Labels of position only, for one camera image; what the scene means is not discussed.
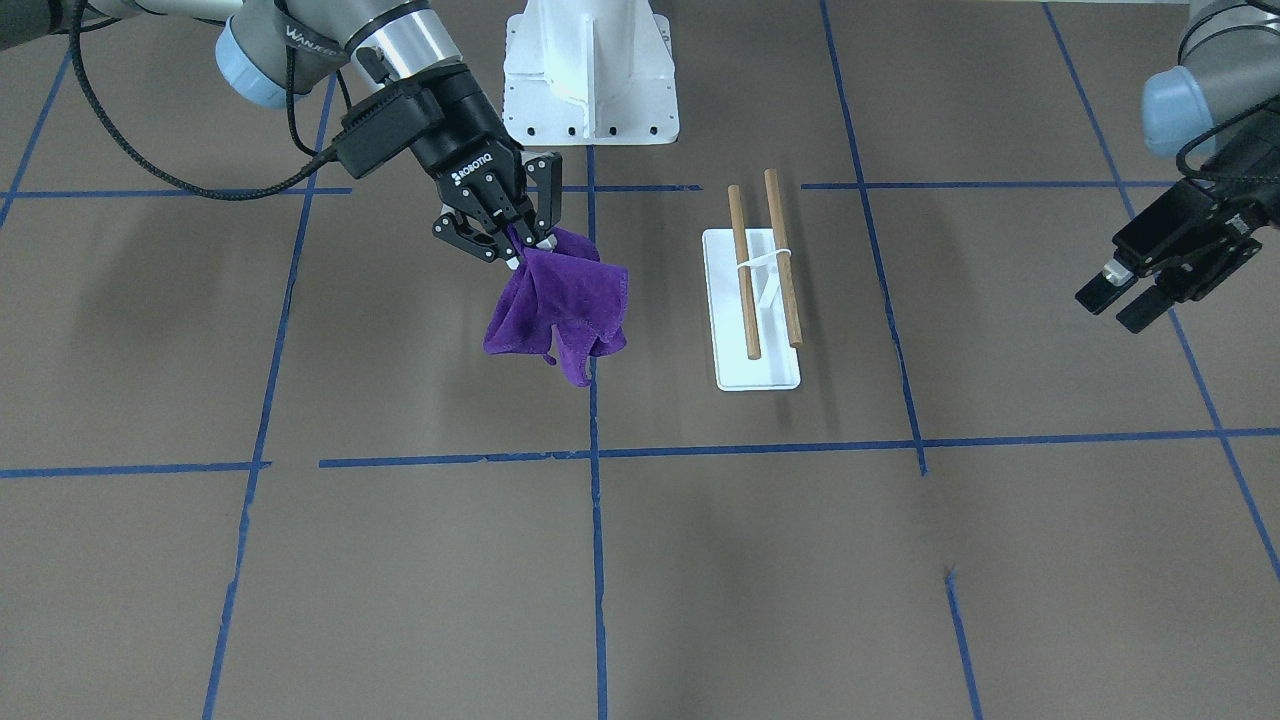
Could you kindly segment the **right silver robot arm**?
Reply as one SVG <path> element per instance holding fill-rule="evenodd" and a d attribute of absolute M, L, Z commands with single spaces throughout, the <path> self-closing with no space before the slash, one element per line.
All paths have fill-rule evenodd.
<path fill-rule="evenodd" d="M 91 87 L 84 33 L 141 17 L 218 26 L 225 82 L 261 108 L 294 115 L 298 99 L 353 67 L 371 86 L 326 145 L 307 150 L 291 178 L 260 190 L 215 191 L 159 169 L 110 120 Z M 412 154 L 442 201 L 434 237 L 485 263 L 517 266 L 552 251 L 561 220 L 562 160 L 529 152 L 506 131 L 429 1 L 5 1 L 3 47 L 64 35 L 81 91 L 136 164 L 186 192 L 221 201 L 265 199 L 335 163 L 356 179 Z"/>

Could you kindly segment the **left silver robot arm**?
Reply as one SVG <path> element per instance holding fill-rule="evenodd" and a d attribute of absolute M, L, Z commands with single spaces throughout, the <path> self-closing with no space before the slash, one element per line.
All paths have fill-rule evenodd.
<path fill-rule="evenodd" d="M 1098 315 L 1140 333 L 1178 304 L 1220 287 L 1279 223 L 1279 14 L 1275 1 L 1193 1 L 1175 65 L 1146 81 L 1147 149 L 1179 179 L 1114 236 L 1114 255 L 1076 292 Z"/>

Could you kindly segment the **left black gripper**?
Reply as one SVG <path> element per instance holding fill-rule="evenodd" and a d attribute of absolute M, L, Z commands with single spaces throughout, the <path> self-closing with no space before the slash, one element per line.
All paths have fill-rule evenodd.
<path fill-rule="evenodd" d="M 1277 122 L 1247 120 L 1204 170 L 1208 179 L 1180 179 L 1114 236 L 1114 258 L 1075 292 L 1082 307 L 1100 315 L 1151 277 L 1116 315 L 1139 334 L 1175 304 L 1204 299 L 1262 249 L 1253 233 L 1277 224 Z"/>

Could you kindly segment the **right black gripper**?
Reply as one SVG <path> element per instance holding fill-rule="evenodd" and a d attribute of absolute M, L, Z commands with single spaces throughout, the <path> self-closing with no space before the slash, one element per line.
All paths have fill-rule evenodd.
<path fill-rule="evenodd" d="M 431 124 L 415 141 L 412 152 L 435 181 L 444 210 L 431 224 L 431 234 L 481 263 L 518 266 L 511 240 L 500 231 L 481 231 L 480 223 L 511 223 L 525 205 L 520 146 L 467 67 L 436 67 L 412 77 L 430 99 Z M 529 247 L 556 249 L 561 222 L 563 158 L 559 152 L 522 152 L 527 186 L 535 193 L 532 228 L 538 241 Z"/>

